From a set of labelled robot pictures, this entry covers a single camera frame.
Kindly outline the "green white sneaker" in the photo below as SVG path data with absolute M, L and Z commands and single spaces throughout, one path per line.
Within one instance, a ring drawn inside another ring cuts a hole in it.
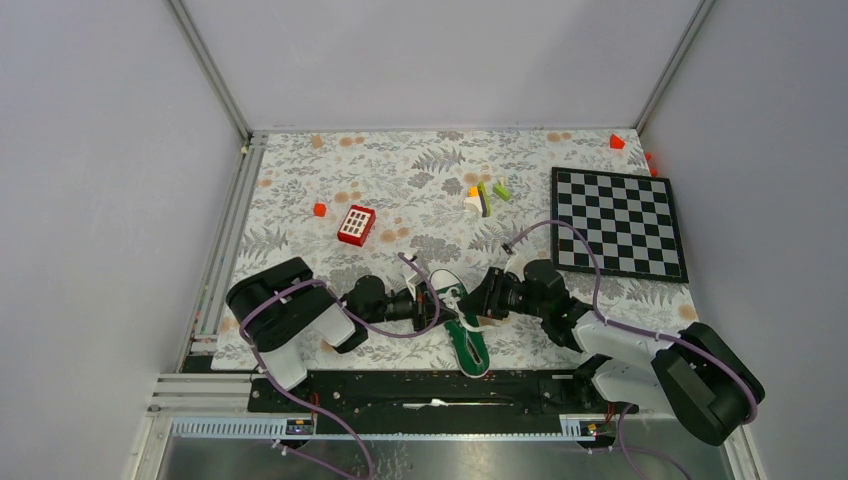
M 490 356 L 483 337 L 487 327 L 480 326 L 476 316 L 459 309 L 459 301 L 468 294 L 464 284 L 446 269 L 433 271 L 429 280 L 438 295 L 441 312 L 450 316 L 444 327 L 460 371 L 469 378 L 485 376 L 490 368 Z

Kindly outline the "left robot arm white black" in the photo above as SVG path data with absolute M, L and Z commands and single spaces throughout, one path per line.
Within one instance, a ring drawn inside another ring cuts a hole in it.
M 254 274 L 232 286 L 225 303 L 238 322 L 239 335 L 248 343 L 257 364 L 269 378 L 272 398 L 288 411 L 309 401 L 307 367 L 297 339 L 307 329 L 316 331 L 338 353 L 347 353 L 387 321 L 409 320 L 410 338 L 422 335 L 459 311 L 447 304 L 457 294 L 439 294 L 415 263 L 400 256 L 413 270 L 407 287 L 389 291 L 374 275 L 359 278 L 353 288 L 338 296 L 314 276 L 301 257 L 294 257 Z

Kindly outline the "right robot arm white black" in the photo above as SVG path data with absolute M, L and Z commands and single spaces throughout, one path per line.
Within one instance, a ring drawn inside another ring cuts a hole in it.
M 511 313 L 538 318 L 554 344 L 586 355 L 573 396 L 589 412 L 609 402 L 634 404 L 672 415 L 696 439 L 719 446 L 755 418 L 765 398 L 761 382 L 710 326 L 695 322 L 668 333 L 601 320 L 593 305 L 569 293 L 549 260 L 527 263 L 520 275 L 492 267 L 456 306 L 495 320 Z

